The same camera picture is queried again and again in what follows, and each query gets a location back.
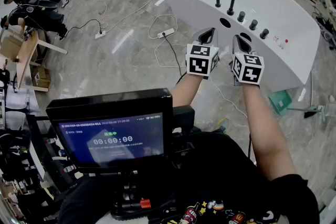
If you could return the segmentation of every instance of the display screen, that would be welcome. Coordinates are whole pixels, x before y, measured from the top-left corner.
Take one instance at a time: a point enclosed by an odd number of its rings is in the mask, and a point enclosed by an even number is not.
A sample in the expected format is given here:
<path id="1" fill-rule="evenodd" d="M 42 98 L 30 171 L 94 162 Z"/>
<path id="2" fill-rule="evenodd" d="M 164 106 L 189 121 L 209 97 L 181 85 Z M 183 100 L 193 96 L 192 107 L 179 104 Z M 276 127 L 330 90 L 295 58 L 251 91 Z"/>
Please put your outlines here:
<path id="1" fill-rule="evenodd" d="M 164 153 L 162 113 L 59 123 L 59 128 L 79 162 L 105 166 Z"/>

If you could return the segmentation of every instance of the forearm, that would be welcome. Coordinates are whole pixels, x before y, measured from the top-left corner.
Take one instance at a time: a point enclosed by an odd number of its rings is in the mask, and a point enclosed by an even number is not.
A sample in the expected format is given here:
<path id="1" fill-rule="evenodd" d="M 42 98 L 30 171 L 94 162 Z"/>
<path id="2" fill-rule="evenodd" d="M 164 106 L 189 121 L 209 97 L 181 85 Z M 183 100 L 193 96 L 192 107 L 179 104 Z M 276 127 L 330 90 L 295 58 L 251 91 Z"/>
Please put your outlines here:
<path id="1" fill-rule="evenodd" d="M 295 174 L 285 136 L 260 89 L 255 85 L 243 84 L 243 93 L 258 167 L 270 180 Z"/>
<path id="2" fill-rule="evenodd" d="M 20 35 L 22 36 L 24 32 L 25 32 L 25 25 L 21 25 Z"/>
<path id="3" fill-rule="evenodd" d="M 186 74 L 174 89 L 171 90 L 173 107 L 190 105 L 197 94 L 202 79 L 203 76 Z"/>

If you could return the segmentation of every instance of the cardboard box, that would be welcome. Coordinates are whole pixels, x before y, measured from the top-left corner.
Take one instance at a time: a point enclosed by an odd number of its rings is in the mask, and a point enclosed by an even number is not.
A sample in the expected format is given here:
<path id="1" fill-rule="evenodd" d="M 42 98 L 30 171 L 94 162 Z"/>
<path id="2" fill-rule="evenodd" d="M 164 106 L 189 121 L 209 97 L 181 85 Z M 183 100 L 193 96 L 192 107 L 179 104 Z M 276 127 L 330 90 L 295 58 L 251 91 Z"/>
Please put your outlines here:
<path id="1" fill-rule="evenodd" d="M 51 79 L 48 69 L 45 69 L 44 67 L 38 67 L 34 79 L 37 87 L 49 88 Z"/>

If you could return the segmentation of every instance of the gray floor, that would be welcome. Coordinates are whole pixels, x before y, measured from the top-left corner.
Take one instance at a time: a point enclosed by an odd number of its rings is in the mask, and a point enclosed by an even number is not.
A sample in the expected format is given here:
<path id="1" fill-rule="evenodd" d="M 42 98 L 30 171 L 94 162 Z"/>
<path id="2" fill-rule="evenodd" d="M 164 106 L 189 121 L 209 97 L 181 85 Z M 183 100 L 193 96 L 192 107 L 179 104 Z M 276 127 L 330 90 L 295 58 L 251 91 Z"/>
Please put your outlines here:
<path id="1" fill-rule="evenodd" d="M 100 20 L 105 6 L 103 1 L 71 0 L 61 10 L 66 15 L 68 28 L 81 26 L 89 19 Z M 120 19 L 141 8 L 149 0 L 105 0 L 108 6 L 102 22 L 109 24 L 108 29 Z M 81 30 L 74 29 L 68 37 L 54 44 L 69 51 L 67 55 L 55 51 L 48 52 L 44 65 L 50 69 L 52 83 L 48 93 L 39 93 L 38 101 L 42 110 L 48 102 L 57 98 L 70 98 L 150 89 L 158 87 L 173 88 L 179 79 L 178 68 L 161 68 L 156 62 L 154 50 L 161 40 L 148 38 L 148 29 L 156 16 L 172 14 L 167 1 L 156 6 L 153 0 L 143 9 L 123 20 L 101 39 L 95 40 L 98 23 L 90 22 Z M 297 1 L 309 14 L 312 3 L 308 0 Z M 178 21 L 178 31 L 169 40 L 173 45 L 179 61 L 182 63 L 185 46 L 190 41 L 194 30 L 182 21 Z M 156 20 L 151 36 L 158 32 L 176 27 L 170 17 Z M 176 65 L 174 55 L 167 43 L 158 49 L 161 65 Z M 330 51 L 323 38 L 313 65 L 313 104 L 325 105 L 328 95 L 335 94 L 336 53 Z M 214 83 L 219 86 L 224 96 L 245 110 L 242 91 L 233 87 L 232 74 L 228 68 L 230 56 L 224 56 L 218 68 L 212 73 Z M 294 105 L 300 108 L 310 106 L 310 79 L 307 85 L 289 90 Z M 263 89 L 265 98 L 269 92 Z M 224 101 L 218 90 L 210 81 L 203 81 L 192 104 L 196 111 L 196 125 L 211 131 L 222 118 L 229 118 L 229 135 L 246 152 L 248 148 L 249 129 L 247 120 L 233 105 Z M 301 112 L 289 111 L 278 117 L 286 135 L 288 145 L 300 175 L 309 180 L 309 187 L 316 194 L 318 201 L 326 188 L 333 182 L 336 174 L 336 123 L 334 118 L 322 122 L 318 115 L 304 120 Z"/>

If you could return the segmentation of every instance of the black cable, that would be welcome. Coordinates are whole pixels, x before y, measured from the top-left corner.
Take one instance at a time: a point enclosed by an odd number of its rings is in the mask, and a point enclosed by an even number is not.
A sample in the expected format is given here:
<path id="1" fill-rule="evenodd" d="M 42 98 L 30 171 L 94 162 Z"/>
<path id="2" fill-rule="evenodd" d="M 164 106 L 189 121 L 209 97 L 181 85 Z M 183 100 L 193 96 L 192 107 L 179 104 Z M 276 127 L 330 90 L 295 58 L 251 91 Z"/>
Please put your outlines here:
<path id="1" fill-rule="evenodd" d="M 187 71 L 185 71 L 184 74 L 180 77 L 180 79 L 178 80 L 178 82 L 176 83 L 176 85 L 181 81 L 181 79 L 185 76 L 185 74 L 187 74 Z"/>
<path id="2" fill-rule="evenodd" d="M 316 16 L 316 18 L 317 18 L 317 17 L 322 17 L 322 16 L 321 16 L 320 14 L 318 14 L 317 12 L 313 12 L 313 13 L 312 13 L 312 15 L 311 15 L 311 17 L 313 17 L 313 18 L 314 18 L 314 14 L 316 14 L 316 15 L 317 15 L 317 16 Z"/>
<path id="3" fill-rule="evenodd" d="M 73 30 L 74 28 L 81 29 L 81 28 L 83 28 L 85 25 L 87 25 L 89 22 L 91 22 L 92 20 L 96 20 L 96 21 L 98 22 L 98 24 L 99 24 L 99 31 L 101 31 L 101 28 L 100 28 L 100 22 L 99 22 L 97 19 L 91 19 L 91 20 L 87 21 L 86 24 L 84 24 L 84 25 L 81 26 L 81 27 L 74 26 L 73 28 L 71 28 L 69 31 L 67 31 L 67 33 L 65 34 L 65 36 L 64 36 L 63 38 L 66 38 L 67 35 L 69 34 L 69 32 L 70 32 L 71 30 Z"/>
<path id="4" fill-rule="evenodd" d="M 248 142 L 248 153 L 247 153 L 247 156 L 249 159 L 251 159 L 251 133 L 250 133 L 250 141 Z"/>
<path id="5" fill-rule="evenodd" d="M 173 46 L 170 44 L 170 42 L 169 42 L 168 39 L 166 38 L 166 34 L 163 33 L 162 35 L 163 35 L 163 37 L 165 38 L 165 40 L 169 43 L 170 47 L 172 48 L 172 50 L 173 50 L 173 52 L 174 52 L 174 54 L 175 54 L 175 59 L 176 59 L 176 62 L 177 62 L 177 64 L 178 64 L 178 68 L 179 68 L 179 70 L 180 70 L 180 75 L 181 75 L 181 77 L 182 77 L 181 66 L 180 66 L 180 63 L 179 63 L 179 61 L 178 61 L 178 59 L 177 59 L 175 50 L 173 49 Z"/>

